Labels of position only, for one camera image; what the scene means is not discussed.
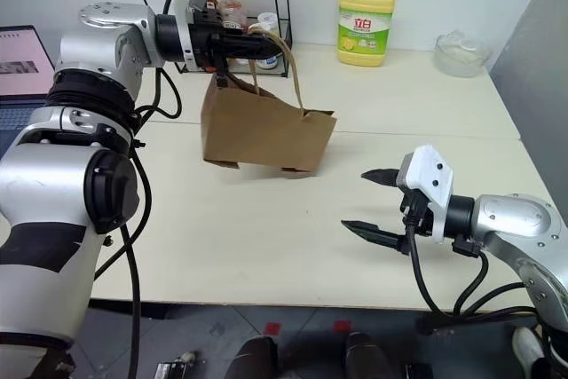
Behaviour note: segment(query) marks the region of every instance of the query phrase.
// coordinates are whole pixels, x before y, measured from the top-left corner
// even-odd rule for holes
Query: laptop keyboard
[[[35,108],[1,108],[0,130],[20,130],[26,127]]]

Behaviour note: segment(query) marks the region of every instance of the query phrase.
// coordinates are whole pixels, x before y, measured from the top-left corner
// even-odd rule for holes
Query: dish soap bottle
[[[394,0],[339,0],[339,60],[378,67],[384,61]]]

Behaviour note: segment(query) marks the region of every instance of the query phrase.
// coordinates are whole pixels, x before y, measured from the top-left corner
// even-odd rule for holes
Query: floor
[[[370,334],[392,362],[431,365],[436,379],[522,378],[510,348],[514,320],[416,333],[423,313],[259,306],[181,305],[166,320],[142,319],[138,377],[152,378],[156,365],[185,351],[199,362],[188,378],[222,379],[250,337],[272,336],[279,347],[281,375],[288,379],[341,379],[341,352],[351,330]],[[130,345],[130,316],[89,309],[72,349],[74,378],[124,379]]]

